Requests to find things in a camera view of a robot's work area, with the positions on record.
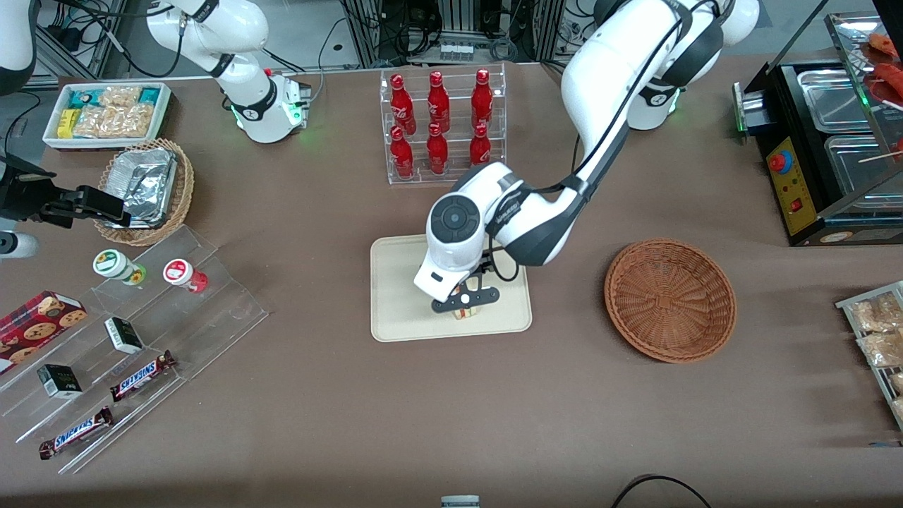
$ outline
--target yellow control panel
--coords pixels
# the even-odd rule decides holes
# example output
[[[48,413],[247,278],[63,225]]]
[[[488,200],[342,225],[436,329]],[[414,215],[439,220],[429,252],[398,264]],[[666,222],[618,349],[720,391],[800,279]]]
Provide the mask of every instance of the yellow control panel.
[[[795,235],[818,218],[812,204],[812,196],[805,184],[803,172],[796,160],[796,151],[790,138],[777,146],[765,161],[771,181],[775,185],[777,201],[781,205],[784,223],[790,234]]]

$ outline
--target wicker basket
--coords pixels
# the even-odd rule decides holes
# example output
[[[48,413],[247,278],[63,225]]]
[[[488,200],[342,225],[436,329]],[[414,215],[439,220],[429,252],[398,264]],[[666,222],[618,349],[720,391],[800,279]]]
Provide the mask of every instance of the wicker basket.
[[[663,362],[712,356],[737,322],[737,300],[724,272],[702,251],[675,240],[627,246],[611,263],[604,290],[621,335]]]
[[[175,172],[175,182],[172,184],[172,198],[169,210],[166,213],[168,219],[163,226],[155,230],[117,230],[108,228],[99,221],[95,221],[95,227],[107,240],[125,243],[133,247],[146,247],[168,237],[185,222],[185,216],[188,215],[188,208],[191,206],[191,192],[194,191],[194,170],[191,168],[191,161],[188,160],[185,152],[182,152],[178,145],[168,139],[158,138],[153,141],[146,141],[140,145],[130,146],[125,151],[149,150],[151,148],[166,148],[179,157],[179,164]],[[107,178],[110,175],[112,165],[113,161],[111,160],[107,164],[107,170],[100,177],[100,189],[107,186]]]

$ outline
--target snickers bar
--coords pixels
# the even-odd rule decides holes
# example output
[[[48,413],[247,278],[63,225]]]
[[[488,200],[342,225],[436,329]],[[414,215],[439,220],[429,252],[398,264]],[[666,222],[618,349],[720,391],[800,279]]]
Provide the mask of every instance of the snickers bar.
[[[60,434],[56,439],[49,439],[41,443],[41,447],[38,448],[38,453],[41,454],[41,460],[47,460],[55,456],[60,453],[63,448],[102,427],[113,427],[113,413],[111,413],[110,409],[107,407],[101,409],[100,412],[93,417],[86,419],[77,426],[70,428],[65,433]]]
[[[126,395],[145,386],[145,384],[156,377],[157,374],[169,369],[173,365],[175,365],[175,360],[167,349],[165,353],[157,356],[153,362],[148,363],[140,371],[132,374],[127,377],[125,381],[122,381],[117,384],[117,386],[111,388],[110,393],[113,394],[113,401],[119,402]]]

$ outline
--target red cookie box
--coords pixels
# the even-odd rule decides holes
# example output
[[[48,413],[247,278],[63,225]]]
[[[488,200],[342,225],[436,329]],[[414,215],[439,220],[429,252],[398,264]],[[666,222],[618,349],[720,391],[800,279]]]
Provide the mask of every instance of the red cookie box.
[[[0,374],[87,315],[79,301],[43,291],[10,315],[0,318]]]

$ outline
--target coca-cola bottle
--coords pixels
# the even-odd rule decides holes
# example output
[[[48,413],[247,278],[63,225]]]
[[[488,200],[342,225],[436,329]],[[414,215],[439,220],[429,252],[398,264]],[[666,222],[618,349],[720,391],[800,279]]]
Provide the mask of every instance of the coca-cola bottle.
[[[411,145],[405,139],[401,127],[392,126],[389,134],[392,136],[389,151],[392,152],[392,163],[396,167],[398,178],[410,180],[414,177],[414,152],[411,151]]]
[[[433,174],[445,174],[449,162],[449,144],[437,123],[430,124],[430,139],[426,141],[426,151],[430,154],[430,171]]]
[[[477,86],[470,96],[470,123],[476,126],[483,122],[487,126],[492,123],[492,89],[489,87],[489,71],[477,71]]]
[[[442,85],[442,73],[430,72],[430,95],[426,97],[430,107],[430,123],[437,123],[442,132],[452,128],[452,112],[449,106],[449,92]]]
[[[486,137],[486,124],[480,122],[473,129],[473,139],[470,141],[470,165],[485,164],[489,162],[489,152],[492,143]]]
[[[393,74],[389,82],[392,84],[392,116],[396,125],[412,136],[417,131],[417,122],[414,120],[414,102],[405,89],[405,79],[401,74]]]

